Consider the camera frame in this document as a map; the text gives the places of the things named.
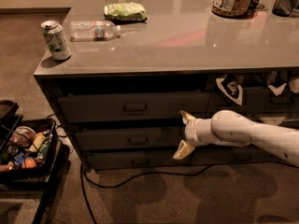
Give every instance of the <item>brown floor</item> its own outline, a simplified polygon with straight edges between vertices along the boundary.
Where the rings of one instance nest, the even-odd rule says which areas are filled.
[[[46,49],[39,25],[52,19],[63,21],[64,14],[0,15],[0,99],[16,101],[24,119],[43,119],[52,113],[33,77]],[[84,202],[75,151],[69,160],[70,169],[54,206],[47,209],[53,217],[48,223],[93,223]],[[203,168],[92,171],[88,177],[96,183],[115,185],[147,171],[189,174]],[[97,223],[299,223],[298,169],[277,163],[218,165],[192,177],[142,175],[114,189],[84,183]],[[31,222],[34,205],[23,200],[18,203],[26,215],[20,217],[14,210],[17,217],[4,223]],[[0,223],[3,221],[0,207]]]

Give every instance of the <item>robotic arm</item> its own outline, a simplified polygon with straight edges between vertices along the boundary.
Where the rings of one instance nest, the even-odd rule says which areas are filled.
[[[181,160],[195,147],[208,144],[245,147],[253,144],[299,167],[299,130],[257,123],[234,111],[222,110],[211,119],[197,119],[179,112],[186,124],[186,140],[182,140],[174,159]]]

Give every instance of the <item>beverage can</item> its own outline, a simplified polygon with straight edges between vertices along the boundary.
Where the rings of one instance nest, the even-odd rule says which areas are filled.
[[[59,22],[44,21],[41,23],[41,30],[54,60],[62,61],[71,56],[71,51],[64,35],[64,29]]]

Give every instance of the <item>glossy table surface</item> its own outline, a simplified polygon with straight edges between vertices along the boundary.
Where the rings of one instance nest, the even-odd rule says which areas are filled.
[[[146,23],[121,26],[121,38],[73,42],[71,21],[102,21],[104,5],[137,2]],[[45,53],[36,76],[294,69],[299,64],[299,13],[272,14],[276,0],[261,0],[253,16],[225,19],[212,0],[77,0],[63,27],[72,56],[55,62]]]

